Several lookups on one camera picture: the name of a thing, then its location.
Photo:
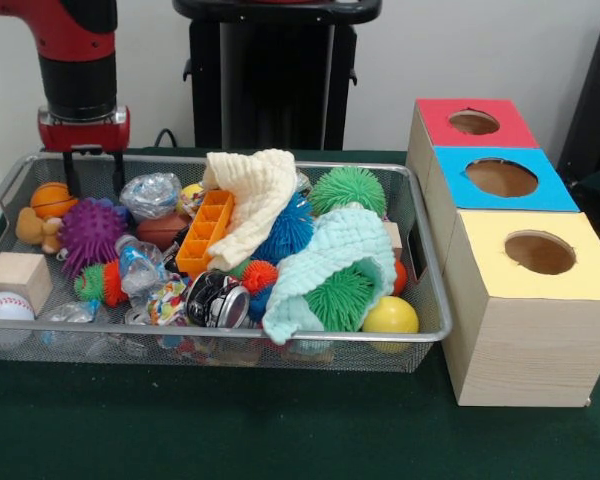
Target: orange plastic grid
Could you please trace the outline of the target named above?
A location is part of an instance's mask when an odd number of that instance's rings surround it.
[[[176,255],[176,264],[181,272],[195,279],[207,270],[212,258],[209,255],[209,247],[227,234],[233,206],[234,198],[231,192],[207,192]]]

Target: red box lid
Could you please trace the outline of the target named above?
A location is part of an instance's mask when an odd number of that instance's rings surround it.
[[[433,146],[538,148],[511,100],[420,98],[416,105]]]

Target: brown teddy bear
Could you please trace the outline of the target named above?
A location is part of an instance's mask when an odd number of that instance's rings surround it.
[[[56,234],[61,226],[60,218],[47,217],[42,220],[33,208],[26,207],[18,214],[16,237],[29,245],[41,245],[44,253],[58,253],[62,244]]]

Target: baseball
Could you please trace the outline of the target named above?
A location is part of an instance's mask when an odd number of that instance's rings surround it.
[[[26,299],[9,292],[0,292],[0,320],[35,320],[33,309]],[[30,330],[0,329],[0,350],[9,351],[22,345]]]

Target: teal washcloth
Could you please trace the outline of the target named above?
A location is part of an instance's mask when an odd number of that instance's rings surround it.
[[[396,271],[391,240],[382,220],[370,210],[340,208],[319,217],[309,245],[278,264],[278,281],[262,320],[271,340],[283,345],[297,331],[324,331],[304,295],[354,264],[374,285],[359,329],[380,297],[393,291]]]

